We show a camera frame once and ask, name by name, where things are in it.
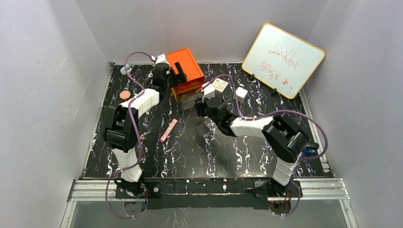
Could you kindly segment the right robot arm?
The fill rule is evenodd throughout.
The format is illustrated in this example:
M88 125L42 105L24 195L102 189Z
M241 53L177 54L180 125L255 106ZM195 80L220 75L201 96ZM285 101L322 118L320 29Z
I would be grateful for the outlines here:
M271 177L287 185L312 177L303 150L311 140L300 99L289 100L239 63L203 64L206 75L191 108L172 102L178 119L167 167L175 177Z

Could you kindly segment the clear plastic drawer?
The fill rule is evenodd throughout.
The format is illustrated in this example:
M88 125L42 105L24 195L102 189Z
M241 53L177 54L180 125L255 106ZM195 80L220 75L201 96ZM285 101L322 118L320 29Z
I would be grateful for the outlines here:
M190 109L194 106L197 98L202 98L203 94L200 91L188 91L181 95L180 104L183 110Z

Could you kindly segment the white cube box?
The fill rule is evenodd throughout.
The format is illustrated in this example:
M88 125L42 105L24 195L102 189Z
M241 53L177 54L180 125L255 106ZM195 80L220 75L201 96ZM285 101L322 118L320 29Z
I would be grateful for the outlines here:
M248 95L248 91L243 87L238 87L235 91L234 97L238 100L238 102L243 103Z

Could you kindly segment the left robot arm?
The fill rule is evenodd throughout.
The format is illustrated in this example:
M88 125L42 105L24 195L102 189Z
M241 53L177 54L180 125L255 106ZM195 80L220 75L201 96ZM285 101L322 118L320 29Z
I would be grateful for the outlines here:
M142 175L140 161L143 146L139 133L139 118L165 97L174 82L175 73L168 63L157 63L145 85L134 81L141 91L127 101L107 108L102 137L117 158L119 170L114 174L129 182Z

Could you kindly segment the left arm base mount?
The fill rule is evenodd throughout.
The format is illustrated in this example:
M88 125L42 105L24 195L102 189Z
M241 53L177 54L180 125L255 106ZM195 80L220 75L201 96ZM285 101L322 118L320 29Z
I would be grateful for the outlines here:
M162 195L162 185L159 182L149 182L140 179L138 182L129 182L122 178L114 180L117 199L159 199Z

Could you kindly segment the white printed box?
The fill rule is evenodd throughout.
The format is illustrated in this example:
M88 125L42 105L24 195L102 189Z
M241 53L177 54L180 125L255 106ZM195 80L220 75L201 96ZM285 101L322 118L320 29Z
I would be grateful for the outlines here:
M227 88L227 86L229 85L229 83L220 78L217 78L213 81L212 85L217 92L223 93Z

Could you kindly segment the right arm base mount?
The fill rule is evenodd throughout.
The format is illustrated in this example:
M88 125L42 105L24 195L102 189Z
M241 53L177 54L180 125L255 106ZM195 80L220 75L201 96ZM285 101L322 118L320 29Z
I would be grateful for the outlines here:
M299 181L288 183L286 186L272 181L272 180L259 180L254 182L254 187L251 189L259 198L272 198L280 197L285 199L286 195L289 197L303 196L302 187Z

